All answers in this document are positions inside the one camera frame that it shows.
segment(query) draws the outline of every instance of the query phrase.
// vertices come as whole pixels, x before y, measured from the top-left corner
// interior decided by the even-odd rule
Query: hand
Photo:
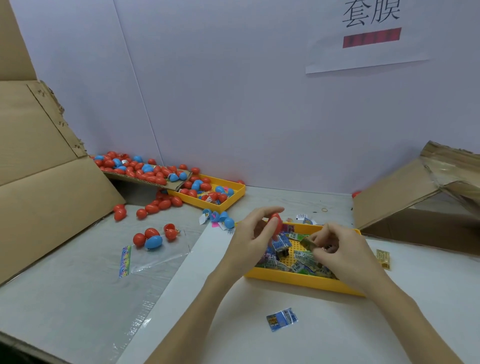
[[[277,218],[268,223],[262,219],[283,210],[280,206],[256,208],[238,224],[227,251],[218,264],[222,275],[226,274],[234,283],[258,263],[278,224]]]
[[[352,288],[369,295],[389,279],[365,238],[352,229],[330,222],[309,239],[318,247],[313,249],[315,260]]]

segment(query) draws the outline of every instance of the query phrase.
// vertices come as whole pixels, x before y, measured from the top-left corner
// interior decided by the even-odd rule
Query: yellow tray
[[[313,234],[319,231],[323,226],[319,225],[307,225],[307,224],[295,224],[290,222],[283,223],[283,231],[286,232],[290,229],[291,232],[298,232],[300,234]],[[354,229],[357,234],[360,234],[360,230]],[[291,266],[296,259],[293,257],[294,250],[306,250],[298,241],[290,239],[292,246],[288,249],[288,256],[282,257],[281,262]],[[257,278],[263,280],[271,280],[274,282],[294,284],[296,286],[316,288],[319,290],[333,291],[339,293],[353,294],[355,296],[364,296],[362,293],[355,291],[347,286],[345,283],[331,278],[323,278],[316,276],[307,276],[305,274],[283,272],[281,270],[268,269],[268,268],[253,268],[250,272],[245,274],[248,278]]]
[[[212,204],[211,202],[202,201],[198,197],[188,196],[186,194],[181,194],[180,192],[176,192],[173,190],[168,190],[168,194],[180,197],[180,199],[186,204],[194,205],[201,209],[209,208],[210,210],[216,211],[219,213],[226,211],[235,202],[240,200],[240,198],[245,194],[246,187],[244,184],[227,181],[220,178],[205,176],[204,174],[199,174],[198,176],[200,177],[200,179],[205,177],[210,178],[212,191],[215,191],[215,187],[222,186],[222,187],[231,188],[234,191],[234,194],[231,197],[229,197],[224,203],[219,205]]]

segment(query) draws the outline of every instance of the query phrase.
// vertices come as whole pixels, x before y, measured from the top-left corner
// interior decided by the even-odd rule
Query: table
[[[231,236],[208,226],[117,364],[142,364],[222,258]],[[480,260],[409,244],[368,240],[390,252],[388,274],[467,363],[480,357]],[[291,307],[298,323],[272,333],[266,316]],[[366,298],[241,278],[213,320],[202,363],[410,363]]]
[[[154,199],[156,189],[115,184],[130,204],[125,220],[106,217],[0,287],[2,342],[53,363],[115,363],[146,325],[185,256],[119,279],[122,247],[135,233],[172,222],[186,232],[182,243],[188,250],[206,225],[198,224],[200,209],[189,205],[138,221],[136,210]],[[284,206],[284,219],[304,213],[319,224],[335,220],[353,226],[348,195],[247,187],[228,212],[240,220],[266,205]]]

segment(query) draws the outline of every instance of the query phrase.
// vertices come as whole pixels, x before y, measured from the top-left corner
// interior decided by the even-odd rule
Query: person's left hand
[[[273,218],[268,223],[262,219],[283,210],[280,206],[256,208],[238,224],[230,245],[218,264],[218,268],[233,282],[258,263],[272,239],[278,219]]]

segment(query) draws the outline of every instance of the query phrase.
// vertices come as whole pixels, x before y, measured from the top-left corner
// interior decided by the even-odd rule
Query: right forearm
[[[367,296],[380,309],[413,364],[462,363],[416,302],[389,278],[367,292]]]

